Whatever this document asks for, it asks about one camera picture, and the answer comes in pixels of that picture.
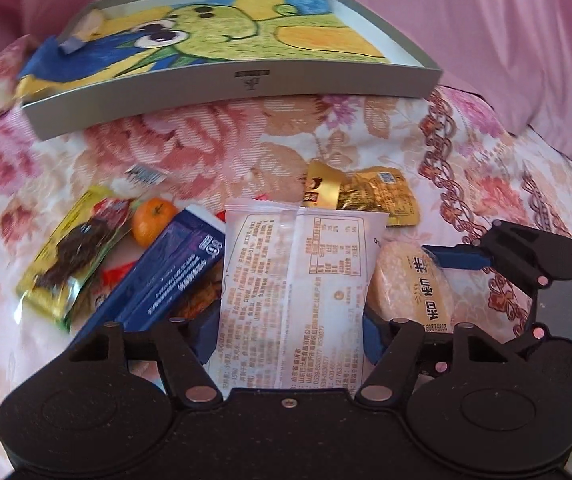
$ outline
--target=cartoon eye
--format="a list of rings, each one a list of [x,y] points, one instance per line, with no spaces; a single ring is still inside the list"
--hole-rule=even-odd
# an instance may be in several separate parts
[[[135,46],[140,48],[157,48],[179,43],[188,38],[188,34],[182,30],[160,30],[148,36],[143,36],[135,41]]]
[[[159,32],[160,30],[166,30],[167,28],[173,27],[175,27],[175,22],[173,20],[155,20],[154,22],[141,23],[140,25],[133,27],[130,31],[152,34],[153,32]]]

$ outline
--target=floral tablecloth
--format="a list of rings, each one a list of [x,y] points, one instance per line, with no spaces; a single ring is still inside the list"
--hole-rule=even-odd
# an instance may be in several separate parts
[[[17,317],[13,289],[90,184],[110,184],[140,162],[169,171],[178,198],[212,211],[232,196],[298,202],[313,158],[345,171],[402,170],[421,222],[390,228],[390,239],[468,243],[496,218],[572,236],[572,163],[531,130],[510,136],[485,102],[449,88],[428,100],[293,96],[191,106],[47,142],[13,107],[0,117],[0,402],[70,340],[29,312]],[[500,340],[521,332],[528,301],[505,279],[492,271],[447,275],[457,320]],[[0,445],[0,478],[9,469]]]

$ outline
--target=green cartoon dinosaur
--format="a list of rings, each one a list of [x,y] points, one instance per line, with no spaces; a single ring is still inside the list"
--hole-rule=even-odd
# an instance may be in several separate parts
[[[156,48],[122,74],[169,56],[171,65],[195,59],[330,59],[388,63],[382,54],[334,14],[298,14],[295,6],[274,7],[277,17],[253,20],[237,7],[194,4],[173,9],[162,20],[144,24],[152,33],[135,46]]]

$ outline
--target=gray box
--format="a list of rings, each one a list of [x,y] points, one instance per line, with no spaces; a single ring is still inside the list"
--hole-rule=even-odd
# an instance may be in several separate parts
[[[69,38],[77,22],[92,9],[119,16],[187,1],[99,0],[83,9],[58,40],[61,43]],[[37,95],[22,109],[37,136],[50,139],[123,117],[220,100],[294,94],[410,98],[430,94],[442,70],[425,52],[356,1],[329,1],[342,10],[340,19],[382,52],[390,64],[326,59],[226,60],[120,76],[42,98]]]

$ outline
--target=blue package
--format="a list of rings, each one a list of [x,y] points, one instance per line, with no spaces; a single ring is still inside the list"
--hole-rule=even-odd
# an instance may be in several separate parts
[[[107,321],[128,332],[149,329],[168,314],[191,283],[224,255],[224,222],[191,204],[146,249],[73,339],[73,345]]]

